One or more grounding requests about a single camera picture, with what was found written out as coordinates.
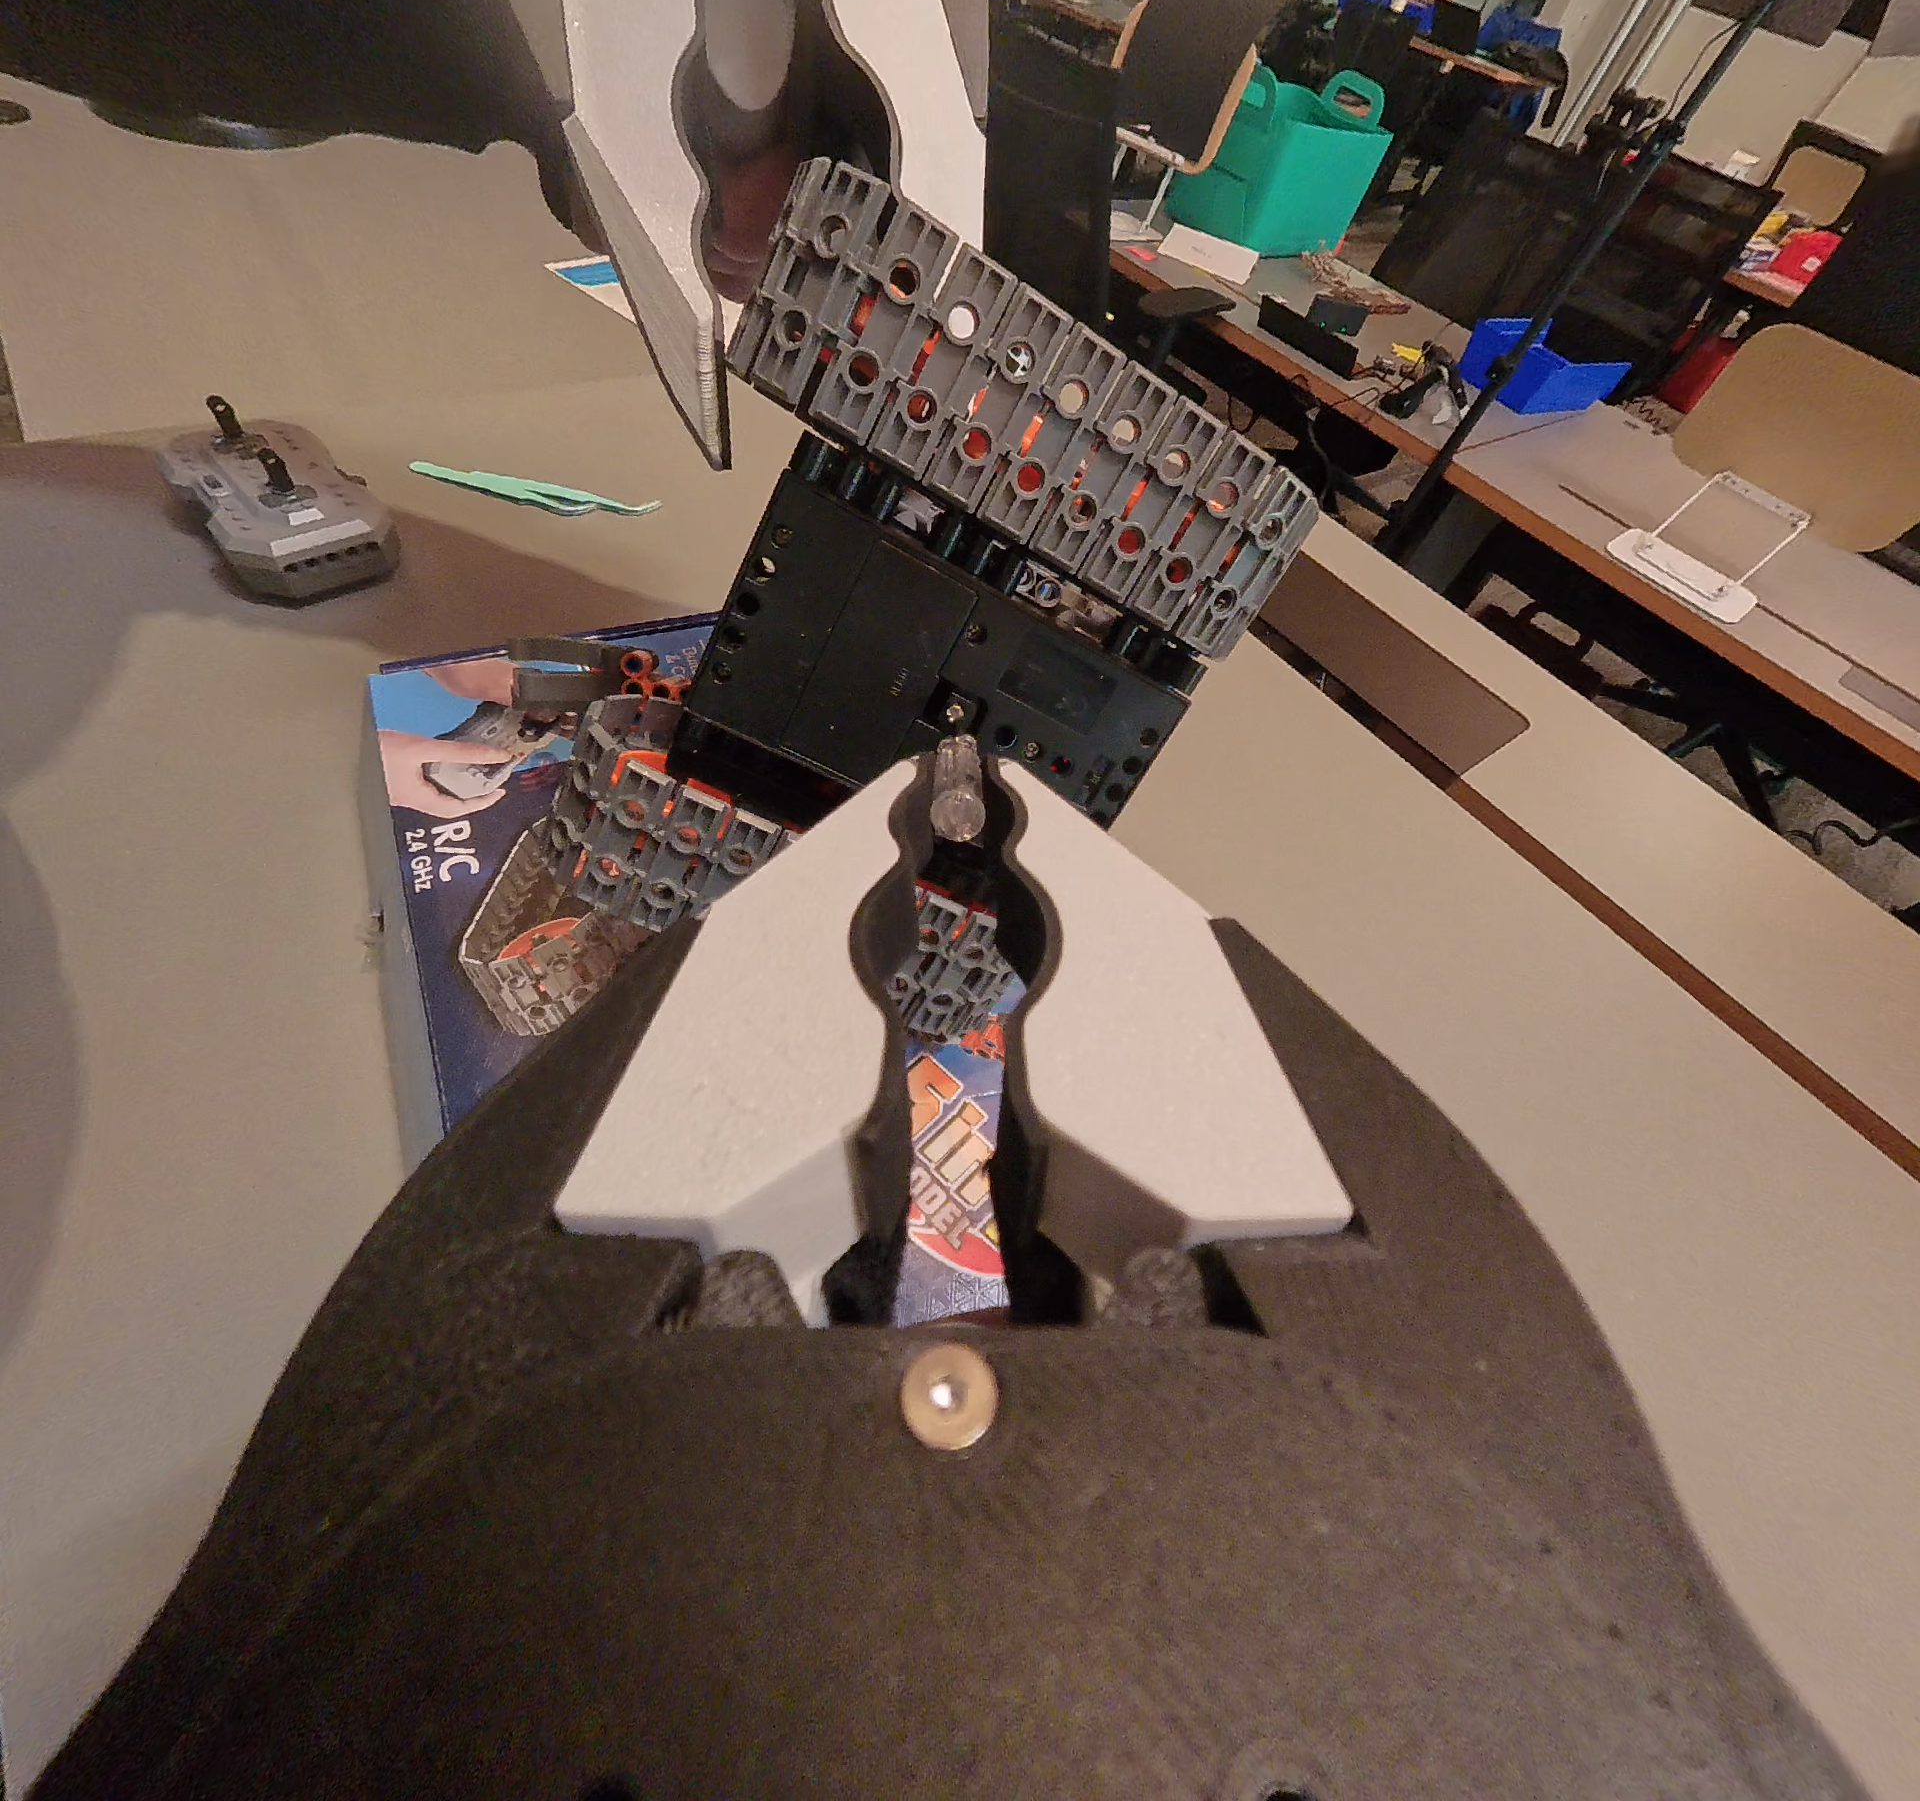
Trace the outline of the grey remote controller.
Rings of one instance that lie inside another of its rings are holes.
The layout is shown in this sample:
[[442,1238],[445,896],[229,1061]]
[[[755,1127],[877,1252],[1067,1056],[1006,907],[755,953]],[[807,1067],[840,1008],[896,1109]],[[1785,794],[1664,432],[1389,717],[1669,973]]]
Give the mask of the grey remote controller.
[[269,602],[322,602],[396,574],[401,542],[389,507],[289,421],[242,421],[205,396],[212,430],[158,453],[158,473],[205,522],[242,586]]

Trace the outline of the grey desk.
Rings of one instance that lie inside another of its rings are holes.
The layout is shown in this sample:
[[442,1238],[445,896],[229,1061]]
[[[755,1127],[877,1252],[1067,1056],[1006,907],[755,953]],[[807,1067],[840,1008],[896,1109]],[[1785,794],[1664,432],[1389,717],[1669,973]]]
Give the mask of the grey desk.
[[[722,602],[797,427],[711,473],[556,280],[527,153],[223,153],[4,80],[4,1744],[27,1782],[174,1584],[396,1193],[367,671]],[[158,473],[242,421],[367,479],[396,574],[255,597]],[[412,476],[490,466],[656,513]],[[1118,838],[1498,1168],[1743,1615],[1914,1798],[1914,1182],[1260,644]]]

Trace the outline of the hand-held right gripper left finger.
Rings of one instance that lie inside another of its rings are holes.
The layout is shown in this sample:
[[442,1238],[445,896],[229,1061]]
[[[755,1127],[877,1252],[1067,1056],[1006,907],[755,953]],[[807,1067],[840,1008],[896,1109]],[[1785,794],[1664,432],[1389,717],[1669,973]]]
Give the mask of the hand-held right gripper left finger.
[[556,1193],[573,1234],[703,1252],[848,1252],[853,1132],[877,1098],[886,1027],[853,960],[853,913],[900,862],[896,760],[722,892]]

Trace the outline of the teal plastic tweezers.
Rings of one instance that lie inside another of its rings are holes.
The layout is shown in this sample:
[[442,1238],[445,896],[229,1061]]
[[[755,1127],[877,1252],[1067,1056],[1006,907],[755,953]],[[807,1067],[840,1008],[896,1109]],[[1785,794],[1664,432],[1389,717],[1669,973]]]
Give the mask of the teal plastic tweezers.
[[554,486],[554,479],[535,479],[535,476],[512,476],[512,473],[490,473],[490,466],[442,466],[429,459],[412,459],[409,464],[412,476],[429,476],[439,486],[457,486],[467,493],[490,493],[517,507],[531,507],[531,510],[548,510],[548,513],[656,513],[659,504],[623,504],[612,493],[588,493],[588,488],[571,488],[571,486]]

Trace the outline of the black wood-edged chair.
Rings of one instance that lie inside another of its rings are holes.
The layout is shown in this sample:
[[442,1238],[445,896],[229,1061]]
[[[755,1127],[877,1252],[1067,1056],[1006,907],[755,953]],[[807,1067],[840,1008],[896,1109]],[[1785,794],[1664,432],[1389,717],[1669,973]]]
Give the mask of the black wood-edged chair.
[[1115,140],[1199,173],[1254,71],[1260,36],[1300,0],[1141,0],[1115,43]]

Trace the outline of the blue robot kit box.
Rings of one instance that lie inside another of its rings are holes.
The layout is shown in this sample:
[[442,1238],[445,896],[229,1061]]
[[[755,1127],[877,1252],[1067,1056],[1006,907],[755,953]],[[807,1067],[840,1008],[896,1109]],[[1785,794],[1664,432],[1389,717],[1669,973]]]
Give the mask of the blue robot kit box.
[[[439,657],[371,678],[361,820],[403,1168],[651,935],[554,880],[546,818],[578,720],[477,704],[471,678],[495,660]],[[888,979],[917,1132],[900,1322],[1006,1306],[989,1161],[999,1027],[1020,1000],[970,867],[936,859],[917,904],[920,943]]]

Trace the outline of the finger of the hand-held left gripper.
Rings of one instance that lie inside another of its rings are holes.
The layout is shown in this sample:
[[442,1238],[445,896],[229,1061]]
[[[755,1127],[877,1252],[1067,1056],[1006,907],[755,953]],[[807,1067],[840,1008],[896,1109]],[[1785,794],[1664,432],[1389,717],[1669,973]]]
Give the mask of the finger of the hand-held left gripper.
[[888,179],[929,211],[985,210],[991,0],[824,0],[888,113]]
[[703,267],[705,179],[675,117],[699,0],[561,0],[573,109],[561,122],[659,384],[727,466],[722,311]]

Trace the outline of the blue plastic bin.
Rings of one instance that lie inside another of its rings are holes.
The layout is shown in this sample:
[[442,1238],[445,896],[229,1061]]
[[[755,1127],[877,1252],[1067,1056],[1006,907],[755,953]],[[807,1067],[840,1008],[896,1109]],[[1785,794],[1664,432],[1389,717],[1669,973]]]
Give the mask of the blue plastic bin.
[[[1530,319],[1482,319],[1459,355],[1459,375],[1471,391],[1484,389],[1491,364],[1518,339]],[[1583,412],[1604,400],[1630,360],[1565,360],[1546,339],[1530,345],[1498,389],[1498,404],[1512,412]]]

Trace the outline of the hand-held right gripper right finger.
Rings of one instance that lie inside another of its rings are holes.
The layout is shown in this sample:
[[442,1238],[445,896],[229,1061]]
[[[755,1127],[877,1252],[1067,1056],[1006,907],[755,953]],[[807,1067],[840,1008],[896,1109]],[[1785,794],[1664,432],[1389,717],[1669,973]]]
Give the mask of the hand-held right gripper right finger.
[[991,760],[995,949],[1020,973],[991,1153],[1006,1252],[1338,1234],[1352,1219],[1208,913]]

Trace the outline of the beige chair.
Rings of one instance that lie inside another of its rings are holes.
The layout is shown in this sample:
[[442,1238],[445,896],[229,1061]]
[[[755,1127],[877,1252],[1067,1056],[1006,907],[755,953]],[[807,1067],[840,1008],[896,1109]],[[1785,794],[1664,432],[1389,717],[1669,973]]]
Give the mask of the beige chair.
[[1920,378],[1802,322],[1752,332],[1679,421],[1674,457],[1810,510],[1840,550],[1920,520]]

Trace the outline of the tracked building-block toy robot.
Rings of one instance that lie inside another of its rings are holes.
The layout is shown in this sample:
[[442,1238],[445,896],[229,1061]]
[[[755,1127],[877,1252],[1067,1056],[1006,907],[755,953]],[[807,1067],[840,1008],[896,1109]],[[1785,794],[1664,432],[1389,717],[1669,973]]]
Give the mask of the tracked building-block toy robot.
[[727,364],[806,432],[694,678],[512,644],[522,730],[571,736],[498,880],[508,934],[484,907],[461,943],[517,1034],[936,739],[1111,826],[1318,520],[1247,432],[848,161],[797,170]]

